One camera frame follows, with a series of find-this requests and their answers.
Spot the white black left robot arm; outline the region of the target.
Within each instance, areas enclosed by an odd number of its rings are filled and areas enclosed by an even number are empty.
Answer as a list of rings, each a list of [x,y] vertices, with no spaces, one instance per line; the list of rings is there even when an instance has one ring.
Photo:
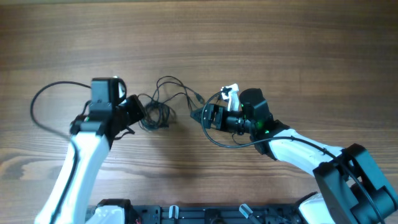
[[[134,134],[131,125],[144,118],[137,95],[127,95],[119,77],[94,78],[91,99],[64,135],[37,120],[34,123],[68,140],[68,151],[60,174],[35,223],[84,223],[99,169],[114,141]]]

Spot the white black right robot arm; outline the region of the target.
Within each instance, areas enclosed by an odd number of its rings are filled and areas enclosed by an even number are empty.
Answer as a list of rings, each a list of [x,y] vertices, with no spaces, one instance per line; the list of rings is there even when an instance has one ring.
[[[319,193],[298,204],[304,223],[384,223],[397,211],[397,193],[368,150],[359,144],[329,146],[274,119],[262,90],[242,93],[224,86],[214,95],[227,106],[199,97],[202,107],[191,112],[204,133],[249,134],[249,146],[275,161],[289,163],[313,176]]]

